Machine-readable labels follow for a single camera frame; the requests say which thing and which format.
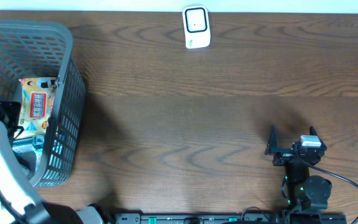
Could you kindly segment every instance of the wood grain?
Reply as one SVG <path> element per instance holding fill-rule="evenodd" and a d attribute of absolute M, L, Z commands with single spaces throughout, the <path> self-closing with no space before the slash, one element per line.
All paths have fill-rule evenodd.
<path fill-rule="evenodd" d="M 279 209 L 284 170 L 263 155 L 272 124 L 287 146 L 314 125 L 328 145 L 319 167 L 358 182 L 358 15 L 209 18 L 211 45 L 187 50 L 180 13 L 0 11 L 68 26 L 88 87 L 73 175 L 43 197 L 112 211 Z M 322 176 L 329 211 L 350 223 L 357 189 Z"/>

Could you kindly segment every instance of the red label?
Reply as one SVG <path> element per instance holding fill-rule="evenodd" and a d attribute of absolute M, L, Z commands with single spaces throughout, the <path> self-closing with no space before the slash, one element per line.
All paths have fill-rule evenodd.
<path fill-rule="evenodd" d="M 47 94 L 31 93 L 30 118 L 43 118 L 47 110 Z"/>

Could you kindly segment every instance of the perforated basket wall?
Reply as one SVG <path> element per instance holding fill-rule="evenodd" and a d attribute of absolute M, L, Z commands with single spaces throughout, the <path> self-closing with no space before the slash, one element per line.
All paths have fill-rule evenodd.
<path fill-rule="evenodd" d="M 0 21 L 0 100 L 12 100 L 19 78 L 58 77 L 39 168 L 38 187 L 68 180 L 85 102 L 85 85 L 71 57 L 73 37 L 53 22 Z"/>

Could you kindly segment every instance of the black square outline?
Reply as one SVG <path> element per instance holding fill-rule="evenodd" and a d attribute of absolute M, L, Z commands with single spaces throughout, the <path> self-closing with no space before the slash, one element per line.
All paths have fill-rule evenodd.
<path fill-rule="evenodd" d="M 203 29 L 203 30 L 198 30 L 198 31 L 190 31 L 189 30 L 189 25 L 188 25 L 188 23 L 187 23 L 187 11 L 190 11 L 190 10 L 196 10 L 196 9 L 202 9 L 203 10 L 203 12 L 204 12 L 204 20 L 205 20 L 205 29 Z M 206 31 L 207 29 L 208 29 L 208 25 L 207 25 L 207 23 L 206 23 L 206 14 L 205 14 L 205 9 L 204 8 L 202 8 L 202 7 L 197 7 L 197 8 L 191 8 L 191 9 L 186 9 L 186 11 L 185 11 L 185 20 L 186 20 L 186 29 L 187 29 L 187 32 L 189 32 L 189 33 L 196 33 L 196 32 L 204 32 L 204 31 Z"/>

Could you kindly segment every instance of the wood surface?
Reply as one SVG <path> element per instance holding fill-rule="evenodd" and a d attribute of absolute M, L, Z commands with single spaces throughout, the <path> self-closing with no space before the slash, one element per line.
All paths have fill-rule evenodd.
<path fill-rule="evenodd" d="M 70 180 L 38 189 L 79 210 L 242 212 L 287 204 L 270 126 L 290 146 L 310 125 L 318 164 L 358 183 L 358 15 L 209 14 L 212 41 L 188 50 L 180 13 L 0 11 L 56 21 L 87 84 Z M 358 190 L 334 177 L 329 212 L 350 223 Z"/>

